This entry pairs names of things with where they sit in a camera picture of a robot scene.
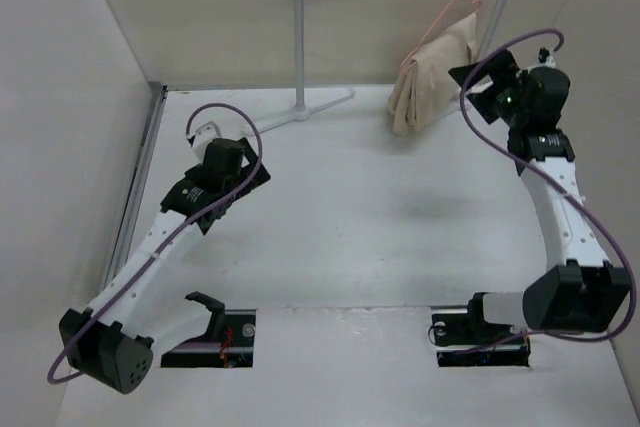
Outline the beige trousers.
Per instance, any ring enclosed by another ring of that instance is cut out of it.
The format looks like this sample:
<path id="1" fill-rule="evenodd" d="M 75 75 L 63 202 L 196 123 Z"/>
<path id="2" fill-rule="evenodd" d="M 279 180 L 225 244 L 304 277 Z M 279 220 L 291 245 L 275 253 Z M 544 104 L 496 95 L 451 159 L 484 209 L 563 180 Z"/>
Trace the beige trousers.
<path id="1" fill-rule="evenodd" d="M 452 68 L 469 66 L 477 55 L 477 15 L 472 13 L 420 47 L 400 69 L 387 109 L 392 131 L 399 136 L 417 133 L 449 111 L 458 91 Z"/>

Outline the pink wire hanger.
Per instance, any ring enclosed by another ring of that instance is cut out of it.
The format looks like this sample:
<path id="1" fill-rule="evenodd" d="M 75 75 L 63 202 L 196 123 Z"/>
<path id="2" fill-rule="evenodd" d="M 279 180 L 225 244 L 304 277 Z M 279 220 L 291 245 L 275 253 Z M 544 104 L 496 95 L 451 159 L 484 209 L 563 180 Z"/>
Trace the pink wire hanger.
<path id="1" fill-rule="evenodd" d="M 484 0 L 449 0 L 448 3 L 443 7 L 431 25 L 426 29 L 426 31 L 422 34 L 419 41 L 416 43 L 415 47 L 406 55 L 401 64 L 399 65 L 399 74 L 404 73 L 408 69 L 409 62 L 414 54 L 416 54 L 419 49 L 426 43 L 428 37 L 431 33 L 436 29 L 438 24 L 442 21 L 442 19 L 446 16 L 446 14 L 452 9 L 456 2 L 463 2 L 471 5 L 473 7 L 472 12 L 476 13 L 484 4 Z"/>

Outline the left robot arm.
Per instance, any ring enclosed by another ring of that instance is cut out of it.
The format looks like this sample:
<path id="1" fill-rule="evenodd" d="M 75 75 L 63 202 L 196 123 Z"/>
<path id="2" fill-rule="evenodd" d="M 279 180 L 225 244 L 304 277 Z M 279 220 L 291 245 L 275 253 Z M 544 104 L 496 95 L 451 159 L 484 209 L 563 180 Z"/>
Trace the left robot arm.
<path id="1" fill-rule="evenodd" d="M 245 137 L 189 141 L 199 161 L 166 194 L 144 241 L 102 292 L 59 322 L 69 365 L 121 394 L 133 392 L 154 359 L 180 344 L 196 338 L 210 346 L 232 336 L 222 301 L 172 283 L 213 223 L 270 175 Z"/>

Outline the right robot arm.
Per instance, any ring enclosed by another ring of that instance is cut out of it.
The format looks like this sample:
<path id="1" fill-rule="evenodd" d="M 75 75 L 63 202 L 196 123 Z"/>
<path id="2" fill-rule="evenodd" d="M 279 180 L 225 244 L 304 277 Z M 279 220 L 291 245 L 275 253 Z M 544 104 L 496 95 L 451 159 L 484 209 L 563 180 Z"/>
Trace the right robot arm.
<path id="1" fill-rule="evenodd" d="M 487 123 L 503 121 L 507 151 L 532 199 L 546 252 L 545 273 L 521 293 L 483 293 L 482 308 L 464 317 L 473 341 L 489 341 L 500 324 L 532 330 L 602 333 L 631 291 L 630 273 L 615 267 L 581 209 L 575 154 L 558 126 L 570 79 L 550 62 L 520 68 L 509 51 L 485 65 L 450 69 L 458 84 L 491 83 L 467 101 Z"/>

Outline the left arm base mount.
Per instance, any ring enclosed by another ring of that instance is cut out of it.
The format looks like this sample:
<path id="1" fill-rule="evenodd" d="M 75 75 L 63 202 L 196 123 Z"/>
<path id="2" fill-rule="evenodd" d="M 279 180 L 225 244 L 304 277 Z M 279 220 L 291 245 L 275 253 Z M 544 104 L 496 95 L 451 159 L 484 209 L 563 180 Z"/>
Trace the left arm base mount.
<path id="1" fill-rule="evenodd" d="M 252 368 L 256 310 L 228 310 L 225 304 L 194 292 L 186 297 L 209 314 L 203 334 L 190 338 L 161 357 L 161 368 Z"/>

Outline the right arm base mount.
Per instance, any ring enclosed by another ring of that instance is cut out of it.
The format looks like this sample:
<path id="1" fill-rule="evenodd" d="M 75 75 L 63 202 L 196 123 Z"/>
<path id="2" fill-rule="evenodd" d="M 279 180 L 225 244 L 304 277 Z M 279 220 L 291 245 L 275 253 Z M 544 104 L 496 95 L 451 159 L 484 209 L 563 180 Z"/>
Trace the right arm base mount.
<path id="1" fill-rule="evenodd" d="M 440 368 L 528 367 L 530 341 L 524 329 L 485 317 L 486 292 L 475 293 L 466 305 L 431 309 L 429 341 Z"/>

